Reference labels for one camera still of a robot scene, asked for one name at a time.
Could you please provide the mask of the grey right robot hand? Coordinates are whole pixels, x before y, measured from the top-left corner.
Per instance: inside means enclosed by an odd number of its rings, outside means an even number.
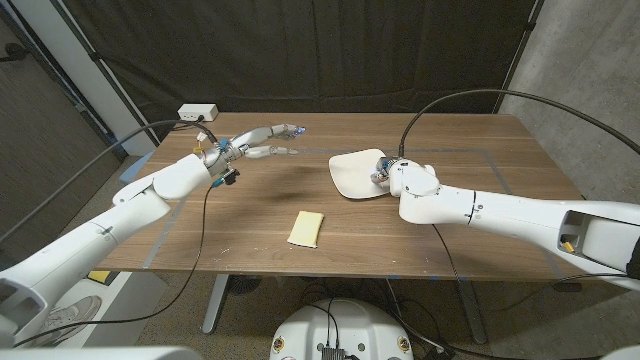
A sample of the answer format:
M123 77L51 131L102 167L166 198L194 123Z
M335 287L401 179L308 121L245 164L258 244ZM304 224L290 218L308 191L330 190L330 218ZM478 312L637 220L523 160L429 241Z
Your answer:
M389 186L391 168L398 160L398 157L379 158L374 172L370 175L371 182L380 187Z

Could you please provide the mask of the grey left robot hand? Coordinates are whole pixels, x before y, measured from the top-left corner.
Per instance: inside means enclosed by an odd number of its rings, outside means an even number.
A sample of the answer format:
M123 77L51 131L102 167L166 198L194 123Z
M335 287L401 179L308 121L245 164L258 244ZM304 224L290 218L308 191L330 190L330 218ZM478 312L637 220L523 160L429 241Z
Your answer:
M219 139L201 159L211 175L227 172L233 161L242 157L261 159L275 155L296 155L297 150L265 145L271 139L294 140L306 131L305 127L292 124L263 126L245 131L231 139Z

